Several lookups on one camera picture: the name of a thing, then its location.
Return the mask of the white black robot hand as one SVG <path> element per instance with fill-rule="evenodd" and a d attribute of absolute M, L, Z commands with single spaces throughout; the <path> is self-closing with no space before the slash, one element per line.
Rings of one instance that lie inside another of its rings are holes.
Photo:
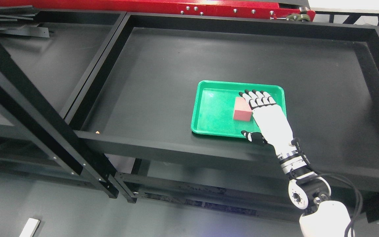
<path fill-rule="evenodd" d="M 292 144 L 293 131 L 282 108 L 266 91 L 244 90 L 239 96 L 245 99 L 252 110 L 252 117 L 260 132 L 241 131 L 250 142 L 274 147 L 278 157 L 288 157 L 295 153 Z"/>

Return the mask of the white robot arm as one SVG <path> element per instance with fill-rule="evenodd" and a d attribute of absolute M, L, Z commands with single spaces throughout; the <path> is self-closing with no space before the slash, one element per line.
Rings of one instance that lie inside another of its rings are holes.
<path fill-rule="evenodd" d="M 289 198 L 303 212 L 299 218 L 303 236 L 354 237 L 346 206 L 332 200 L 329 183 L 312 168 L 299 141 L 294 139 L 289 145 L 294 151 L 281 154 L 278 159 L 289 178 Z"/>

